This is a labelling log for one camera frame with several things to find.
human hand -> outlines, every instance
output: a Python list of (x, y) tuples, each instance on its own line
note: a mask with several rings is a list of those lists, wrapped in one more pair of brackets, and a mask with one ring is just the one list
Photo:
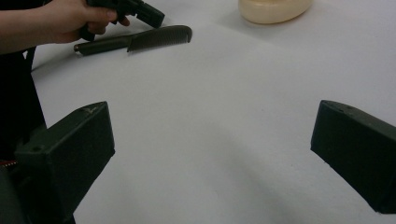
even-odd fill
[[(80, 39), (79, 29), (85, 24), (88, 24), (89, 32), (102, 35), (108, 24), (117, 19), (115, 10), (90, 7), (86, 0), (53, 0), (37, 10), (47, 18), (42, 29), (50, 43), (69, 43)], [(123, 18), (120, 24), (128, 26), (130, 22)]]

white table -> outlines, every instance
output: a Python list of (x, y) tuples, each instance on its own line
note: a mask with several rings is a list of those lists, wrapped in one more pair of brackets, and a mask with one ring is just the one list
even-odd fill
[[(107, 101), (116, 155), (78, 224), (395, 223), (310, 150), (320, 100), (396, 125), (396, 1), (315, 0), (277, 25), (237, 1), (150, 0), (190, 44), (78, 57), (37, 49), (47, 124)], [(149, 27), (110, 25), (106, 35)]]

